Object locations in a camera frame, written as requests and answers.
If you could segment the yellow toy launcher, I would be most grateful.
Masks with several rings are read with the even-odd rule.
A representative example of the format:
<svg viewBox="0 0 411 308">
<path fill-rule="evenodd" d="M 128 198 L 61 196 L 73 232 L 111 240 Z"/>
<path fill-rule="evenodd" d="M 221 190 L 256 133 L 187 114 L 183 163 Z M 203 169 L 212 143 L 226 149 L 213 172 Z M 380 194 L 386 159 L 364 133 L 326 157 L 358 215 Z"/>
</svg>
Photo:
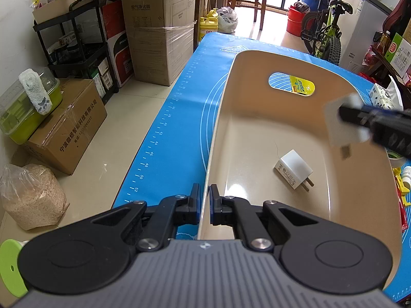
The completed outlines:
<svg viewBox="0 0 411 308">
<path fill-rule="evenodd" d="M 410 189 L 405 186 L 401 176 L 401 168 L 393 168 L 393 174 L 396 182 L 398 197 L 404 207 L 409 207 L 410 202 L 407 201 L 406 195 L 410 192 Z"/>
</svg>

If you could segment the white charger cube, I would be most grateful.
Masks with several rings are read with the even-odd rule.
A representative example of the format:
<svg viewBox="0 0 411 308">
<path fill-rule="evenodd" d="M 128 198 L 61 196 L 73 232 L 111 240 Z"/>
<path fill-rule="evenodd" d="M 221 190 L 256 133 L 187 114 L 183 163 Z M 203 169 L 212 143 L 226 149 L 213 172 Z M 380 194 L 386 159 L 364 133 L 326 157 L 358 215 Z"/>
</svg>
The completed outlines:
<svg viewBox="0 0 411 308">
<path fill-rule="evenodd" d="M 325 124 L 328 131 L 330 145 L 339 150 L 343 160 L 351 156 L 351 145 L 366 142 L 370 139 L 369 130 L 350 122 L 344 122 L 339 115 L 342 105 L 349 109 L 361 109 L 364 102 L 357 92 L 334 99 L 323 107 Z"/>
</svg>

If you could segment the white charger with prongs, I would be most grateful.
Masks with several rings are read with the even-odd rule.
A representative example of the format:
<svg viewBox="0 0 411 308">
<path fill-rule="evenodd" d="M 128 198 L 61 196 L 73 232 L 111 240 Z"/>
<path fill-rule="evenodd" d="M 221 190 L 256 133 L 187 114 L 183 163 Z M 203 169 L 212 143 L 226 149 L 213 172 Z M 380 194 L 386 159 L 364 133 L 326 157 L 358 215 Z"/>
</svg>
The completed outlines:
<svg viewBox="0 0 411 308">
<path fill-rule="evenodd" d="M 294 190 L 301 186 L 309 192 L 308 185 L 314 187 L 314 183 L 309 177 L 313 173 L 313 169 L 294 149 L 283 155 L 274 168 Z"/>
</svg>

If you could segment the beige plastic storage bin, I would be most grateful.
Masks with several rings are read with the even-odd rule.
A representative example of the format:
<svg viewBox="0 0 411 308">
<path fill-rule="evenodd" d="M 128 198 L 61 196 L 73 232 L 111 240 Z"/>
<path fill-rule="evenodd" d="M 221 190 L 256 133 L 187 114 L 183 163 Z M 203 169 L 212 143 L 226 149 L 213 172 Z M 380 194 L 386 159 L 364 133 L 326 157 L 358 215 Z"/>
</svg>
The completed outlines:
<svg viewBox="0 0 411 308">
<path fill-rule="evenodd" d="M 306 61 L 247 50 L 233 60 L 210 146 L 206 184 L 261 205 L 274 199 L 381 240 L 398 268 L 398 195 L 386 151 L 330 145 L 323 108 L 352 81 Z"/>
</svg>

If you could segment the tissue box with blue pattern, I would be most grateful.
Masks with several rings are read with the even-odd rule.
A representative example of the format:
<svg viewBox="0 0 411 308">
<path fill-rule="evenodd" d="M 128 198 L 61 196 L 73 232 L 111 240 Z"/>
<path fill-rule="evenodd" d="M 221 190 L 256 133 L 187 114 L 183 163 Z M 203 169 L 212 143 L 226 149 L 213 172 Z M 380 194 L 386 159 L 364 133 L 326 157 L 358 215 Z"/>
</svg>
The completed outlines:
<svg viewBox="0 0 411 308">
<path fill-rule="evenodd" d="M 374 83 L 369 92 L 371 104 L 385 110 L 403 111 L 403 101 L 398 86 L 392 76 L 389 76 L 389 78 L 391 81 L 387 88 Z"/>
</svg>

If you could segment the yellow snack bag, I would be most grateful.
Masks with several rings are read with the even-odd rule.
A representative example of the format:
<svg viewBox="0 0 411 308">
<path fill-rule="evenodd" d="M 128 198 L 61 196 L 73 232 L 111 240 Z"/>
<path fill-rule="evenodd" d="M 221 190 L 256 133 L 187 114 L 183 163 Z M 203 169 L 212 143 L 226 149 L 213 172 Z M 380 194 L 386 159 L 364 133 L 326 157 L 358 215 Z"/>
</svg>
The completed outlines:
<svg viewBox="0 0 411 308">
<path fill-rule="evenodd" d="M 310 96 L 314 93 L 315 85 L 313 82 L 291 75 L 289 76 L 289 78 L 292 92 L 304 96 Z"/>
</svg>

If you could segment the white chest freezer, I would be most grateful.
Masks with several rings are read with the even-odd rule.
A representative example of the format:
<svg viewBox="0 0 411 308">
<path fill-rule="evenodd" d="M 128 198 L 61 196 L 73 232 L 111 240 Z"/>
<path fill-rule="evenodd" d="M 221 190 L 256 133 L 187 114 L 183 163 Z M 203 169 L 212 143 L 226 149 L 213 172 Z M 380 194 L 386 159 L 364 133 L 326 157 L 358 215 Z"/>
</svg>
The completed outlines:
<svg viewBox="0 0 411 308">
<path fill-rule="evenodd" d="M 352 15 L 341 15 L 338 21 L 342 32 L 339 66 L 359 74 L 363 69 L 363 58 L 373 43 L 374 34 L 382 30 L 382 24 L 391 9 L 378 0 L 342 1 L 349 3 L 353 12 Z"/>
</svg>

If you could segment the green kids bicycle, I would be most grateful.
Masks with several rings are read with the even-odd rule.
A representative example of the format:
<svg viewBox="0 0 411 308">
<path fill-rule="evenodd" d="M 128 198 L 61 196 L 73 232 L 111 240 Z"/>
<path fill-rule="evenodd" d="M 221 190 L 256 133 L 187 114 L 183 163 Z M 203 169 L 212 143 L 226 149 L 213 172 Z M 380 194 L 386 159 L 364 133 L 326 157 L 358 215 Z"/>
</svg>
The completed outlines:
<svg viewBox="0 0 411 308">
<path fill-rule="evenodd" d="M 352 6 L 343 0 L 318 0 L 324 9 L 308 12 L 302 20 L 300 37 L 314 57 L 338 65 L 341 58 L 342 32 L 338 25 L 341 15 L 353 13 Z"/>
</svg>

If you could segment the blue silicone mat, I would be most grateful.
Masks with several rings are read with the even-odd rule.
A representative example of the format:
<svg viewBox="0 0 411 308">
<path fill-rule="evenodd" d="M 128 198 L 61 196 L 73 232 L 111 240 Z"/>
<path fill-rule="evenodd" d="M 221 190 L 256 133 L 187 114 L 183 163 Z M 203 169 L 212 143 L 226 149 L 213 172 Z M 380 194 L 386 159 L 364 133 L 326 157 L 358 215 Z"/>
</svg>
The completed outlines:
<svg viewBox="0 0 411 308">
<path fill-rule="evenodd" d="M 207 178 L 214 125 L 219 103 L 225 98 L 229 70 L 237 54 L 251 50 L 258 55 L 247 57 L 234 86 L 245 85 L 252 98 L 265 89 L 273 100 L 281 95 L 288 101 L 297 99 L 288 73 L 274 65 L 263 69 L 272 54 L 279 54 L 340 75 L 365 103 L 370 101 L 371 82 L 343 68 L 285 47 L 232 35 L 209 35 L 189 59 L 139 147 L 115 199 L 116 206 L 138 197 L 153 204 L 166 195 L 183 192 L 192 183 L 212 183 L 221 192 L 245 197 L 253 204 L 273 198 L 329 219 L 343 213 L 342 199 L 332 192 L 323 144 L 301 118 L 280 123 L 277 119 L 231 117 L 215 160 L 217 171 Z M 314 187 L 307 184 L 309 192 L 301 186 L 292 189 L 274 168 L 292 149 L 313 169 L 309 177 Z"/>
</svg>

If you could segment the red bucket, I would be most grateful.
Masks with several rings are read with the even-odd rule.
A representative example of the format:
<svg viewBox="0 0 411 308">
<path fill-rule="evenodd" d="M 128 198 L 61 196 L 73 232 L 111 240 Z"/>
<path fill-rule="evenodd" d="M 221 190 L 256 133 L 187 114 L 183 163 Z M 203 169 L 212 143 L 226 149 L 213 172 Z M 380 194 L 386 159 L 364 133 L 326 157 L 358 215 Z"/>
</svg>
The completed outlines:
<svg viewBox="0 0 411 308">
<path fill-rule="evenodd" d="M 302 31 L 302 20 L 310 12 L 310 7 L 304 2 L 295 2 L 287 12 L 286 30 L 290 34 L 300 37 Z"/>
</svg>

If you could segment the green plastic container with lid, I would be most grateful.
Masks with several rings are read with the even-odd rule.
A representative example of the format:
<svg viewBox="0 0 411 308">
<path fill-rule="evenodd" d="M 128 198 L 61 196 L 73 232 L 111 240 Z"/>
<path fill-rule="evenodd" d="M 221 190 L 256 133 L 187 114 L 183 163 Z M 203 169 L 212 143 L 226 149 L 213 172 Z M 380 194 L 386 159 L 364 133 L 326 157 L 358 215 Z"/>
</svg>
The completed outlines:
<svg viewBox="0 0 411 308">
<path fill-rule="evenodd" d="M 53 112 L 62 101 L 60 80 L 47 67 L 34 71 L 51 99 Z M 1 131 L 18 145 L 24 144 L 47 116 L 37 112 L 19 80 L 1 95 Z"/>
</svg>

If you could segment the white rolled towel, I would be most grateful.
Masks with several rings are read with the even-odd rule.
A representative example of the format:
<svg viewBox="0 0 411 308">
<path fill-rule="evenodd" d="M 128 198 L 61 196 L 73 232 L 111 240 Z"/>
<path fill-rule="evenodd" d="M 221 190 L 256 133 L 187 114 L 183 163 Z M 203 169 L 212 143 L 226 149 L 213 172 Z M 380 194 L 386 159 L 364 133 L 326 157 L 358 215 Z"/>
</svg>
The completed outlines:
<svg viewBox="0 0 411 308">
<path fill-rule="evenodd" d="M 27 69 L 19 75 L 18 79 L 35 110 L 42 116 L 49 114 L 52 111 L 52 101 L 39 74 L 32 69 Z"/>
</svg>

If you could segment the white plastic bag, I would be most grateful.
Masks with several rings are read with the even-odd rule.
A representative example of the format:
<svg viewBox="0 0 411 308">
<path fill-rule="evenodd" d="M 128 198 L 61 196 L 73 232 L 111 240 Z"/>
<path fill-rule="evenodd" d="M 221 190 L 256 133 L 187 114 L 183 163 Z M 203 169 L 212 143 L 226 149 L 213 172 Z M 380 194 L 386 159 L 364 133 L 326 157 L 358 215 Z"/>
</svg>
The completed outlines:
<svg viewBox="0 0 411 308">
<path fill-rule="evenodd" d="M 236 31 L 238 17 L 231 7 L 222 7 L 217 10 L 218 31 L 220 33 L 231 34 Z"/>
</svg>

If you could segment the black metal shelf rack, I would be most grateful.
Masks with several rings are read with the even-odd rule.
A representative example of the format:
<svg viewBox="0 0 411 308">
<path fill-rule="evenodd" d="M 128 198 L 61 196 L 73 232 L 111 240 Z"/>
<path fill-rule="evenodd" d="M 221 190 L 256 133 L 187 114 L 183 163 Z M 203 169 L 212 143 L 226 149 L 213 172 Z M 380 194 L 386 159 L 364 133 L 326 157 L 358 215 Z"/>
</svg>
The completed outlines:
<svg viewBox="0 0 411 308">
<path fill-rule="evenodd" d="M 106 104 L 118 92 L 99 0 L 76 0 L 68 12 L 34 22 L 47 67 L 58 79 L 91 79 Z"/>
</svg>

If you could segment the large stacked cardboard boxes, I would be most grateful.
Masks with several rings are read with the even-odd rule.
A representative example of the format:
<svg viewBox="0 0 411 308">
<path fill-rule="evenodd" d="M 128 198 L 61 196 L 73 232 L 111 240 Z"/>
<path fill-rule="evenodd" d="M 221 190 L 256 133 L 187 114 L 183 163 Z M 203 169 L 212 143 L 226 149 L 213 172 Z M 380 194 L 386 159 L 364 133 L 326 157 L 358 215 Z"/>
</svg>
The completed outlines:
<svg viewBox="0 0 411 308">
<path fill-rule="evenodd" d="M 194 0 L 122 0 L 135 78 L 170 86 L 193 53 Z"/>
</svg>

